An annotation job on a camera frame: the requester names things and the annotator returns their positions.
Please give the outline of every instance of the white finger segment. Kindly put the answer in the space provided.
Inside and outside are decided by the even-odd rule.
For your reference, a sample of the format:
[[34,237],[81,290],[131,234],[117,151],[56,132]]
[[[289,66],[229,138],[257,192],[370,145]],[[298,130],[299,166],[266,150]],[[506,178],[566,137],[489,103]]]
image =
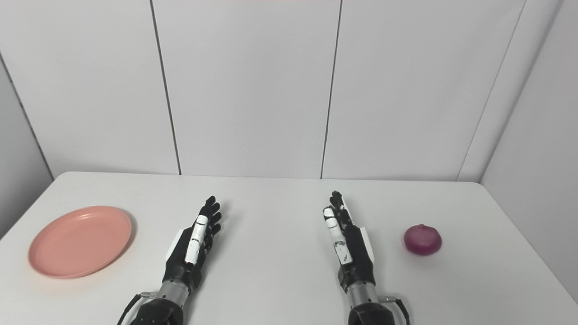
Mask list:
[[185,262],[191,264],[197,263],[201,243],[205,239],[208,222],[209,218],[203,215],[199,215],[195,220],[195,224],[192,227],[191,240],[188,242],[187,254],[184,257]]
[[345,242],[345,237],[339,228],[339,223],[337,222],[337,219],[335,219],[333,210],[331,210],[331,208],[323,210],[323,216],[327,218],[325,223],[327,224],[329,234],[333,240],[333,247],[335,249],[335,253],[337,253],[339,262],[342,265],[353,262],[353,258],[351,257],[349,249],[347,248],[347,243]]
[[361,227],[361,236],[363,237],[363,243],[365,244],[365,249],[367,250],[367,255],[371,262],[375,262],[375,257],[373,256],[373,249],[371,248],[371,243],[369,242],[369,236],[367,235],[367,230],[365,227]]

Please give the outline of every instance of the white tabletop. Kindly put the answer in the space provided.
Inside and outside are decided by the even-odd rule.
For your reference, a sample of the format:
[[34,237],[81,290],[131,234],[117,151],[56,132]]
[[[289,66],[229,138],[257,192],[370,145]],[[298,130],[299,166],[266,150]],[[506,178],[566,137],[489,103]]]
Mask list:
[[[135,293],[159,288],[176,231],[215,195],[224,228],[188,324],[346,324],[349,305],[321,215],[332,190],[368,229],[378,293],[402,297],[413,325],[578,324],[576,303],[479,184],[85,172],[61,175],[0,241],[0,323],[116,324]],[[128,250],[79,279],[32,270],[34,236],[89,205],[132,216]],[[441,233],[436,254],[403,248],[404,231],[419,223]]]

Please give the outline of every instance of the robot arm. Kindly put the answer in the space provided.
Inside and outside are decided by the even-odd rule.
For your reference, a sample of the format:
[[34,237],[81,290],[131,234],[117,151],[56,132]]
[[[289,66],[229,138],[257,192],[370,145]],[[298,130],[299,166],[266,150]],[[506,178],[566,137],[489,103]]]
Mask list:
[[124,315],[141,297],[152,298],[140,306],[131,325],[183,325],[183,305],[201,284],[202,267],[213,246],[213,237],[221,230],[220,205],[208,198],[193,225],[185,229],[166,261],[165,275],[157,293],[142,293],[125,309]]
[[409,325],[401,300],[378,296],[373,276],[373,250],[365,228],[357,227],[340,192],[334,191],[331,205],[323,210],[335,253],[339,259],[339,284],[347,294],[351,311],[349,325],[395,325],[392,312],[382,302],[396,302]]

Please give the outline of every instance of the red onion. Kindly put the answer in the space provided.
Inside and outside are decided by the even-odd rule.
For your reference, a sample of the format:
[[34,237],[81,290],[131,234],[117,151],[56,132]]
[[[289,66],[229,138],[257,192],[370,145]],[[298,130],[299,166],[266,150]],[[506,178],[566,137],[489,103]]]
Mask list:
[[403,242],[408,251],[418,255],[431,255],[442,247],[439,232],[423,224],[410,227],[403,235]]

